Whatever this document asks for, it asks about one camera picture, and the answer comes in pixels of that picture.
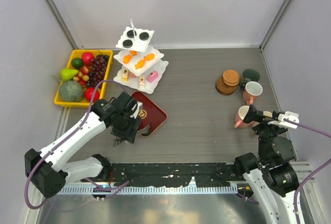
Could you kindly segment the cream cake with chocolate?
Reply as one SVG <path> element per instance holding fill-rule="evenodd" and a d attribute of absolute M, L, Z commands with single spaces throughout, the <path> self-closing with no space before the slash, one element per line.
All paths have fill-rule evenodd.
<path fill-rule="evenodd" d="M 145 76 L 144 75 L 140 75 L 139 76 L 139 87 L 140 88 L 144 88 L 145 87 Z"/>

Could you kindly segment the pink cake slice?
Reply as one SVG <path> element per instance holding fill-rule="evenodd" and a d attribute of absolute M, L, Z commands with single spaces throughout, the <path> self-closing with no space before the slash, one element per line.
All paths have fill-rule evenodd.
<path fill-rule="evenodd" d="M 132 78 L 136 78 L 137 76 L 134 74 L 134 73 L 130 73 L 130 76 L 132 77 Z"/>

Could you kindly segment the pink cake with cherry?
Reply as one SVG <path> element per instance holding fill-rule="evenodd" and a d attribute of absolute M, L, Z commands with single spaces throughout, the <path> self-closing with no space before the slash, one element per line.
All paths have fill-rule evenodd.
<path fill-rule="evenodd" d="M 149 83 L 154 82 L 159 77 L 159 73 L 154 70 L 146 78 Z"/>

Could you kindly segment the black round cookie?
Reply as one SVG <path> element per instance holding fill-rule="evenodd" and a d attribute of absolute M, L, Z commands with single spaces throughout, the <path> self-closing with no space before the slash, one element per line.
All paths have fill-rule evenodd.
<path fill-rule="evenodd" d="M 128 38 L 134 38 L 137 35 L 137 33 L 136 33 L 135 30 L 130 29 L 126 32 L 126 35 L 127 35 Z"/>
<path fill-rule="evenodd" d="M 148 33 L 148 32 L 141 32 L 141 33 L 139 34 L 139 38 L 140 38 L 141 40 L 148 40 L 148 39 L 149 39 L 149 33 Z"/>
<path fill-rule="evenodd" d="M 132 47 L 133 42 L 130 39 L 126 39 L 126 40 L 123 41 L 122 45 L 123 45 L 124 48 L 130 48 L 130 47 Z"/>

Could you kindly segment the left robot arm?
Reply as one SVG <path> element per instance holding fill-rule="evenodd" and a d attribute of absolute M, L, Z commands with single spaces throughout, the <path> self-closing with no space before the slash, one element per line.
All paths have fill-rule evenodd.
<path fill-rule="evenodd" d="M 116 137 L 116 143 L 135 141 L 141 119 L 138 116 L 143 104 L 126 92 L 110 101 L 99 99 L 84 116 L 60 138 L 39 151 L 31 148 L 24 155 L 28 183 L 49 199 L 74 181 L 96 178 L 106 181 L 111 174 L 110 164 L 101 155 L 86 160 L 68 160 L 89 140 L 107 128 Z"/>

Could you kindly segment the metal tweezers tongs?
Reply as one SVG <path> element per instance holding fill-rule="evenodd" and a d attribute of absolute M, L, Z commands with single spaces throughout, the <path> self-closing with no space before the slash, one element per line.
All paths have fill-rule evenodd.
<path fill-rule="evenodd" d="M 135 138 L 136 138 L 137 136 L 139 136 L 139 135 L 141 135 L 141 136 L 147 136 L 147 135 L 149 135 L 150 133 L 151 133 L 151 124 L 148 124 L 148 125 L 145 126 L 144 128 L 142 128 L 142 129 L 140 129 L 140 130 L 137 131 L 137 133 L 136 133 L 136 135 L 134 136 L 133 140 L 135 140 Z M 113 140 L 113 146 L 116 147 L 116 146 L 120 145 L 120 144 L 123 143 L 123 142 L 128 143 L 127 140 L 124 140 L 124 139 L 121 139 L 121 138 L 115 138 L 115 139 Z"/>

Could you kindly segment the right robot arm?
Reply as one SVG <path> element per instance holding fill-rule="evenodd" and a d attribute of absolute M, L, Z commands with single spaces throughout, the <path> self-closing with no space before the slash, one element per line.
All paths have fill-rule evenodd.
<path fill-rule="evenodd" d="M 304 223 L 296 190 L 298 176 L 290 162 L 295 159 L 291 140 L 282 136 L 298 127 L 298 114 L 285 111 L 266 115 L 254 105 L 240 117 L 242 123 L 257 125 L 258 155 L 247 153 L 235 158 L 234 174 L 246 180 L 267 223 Z"/>

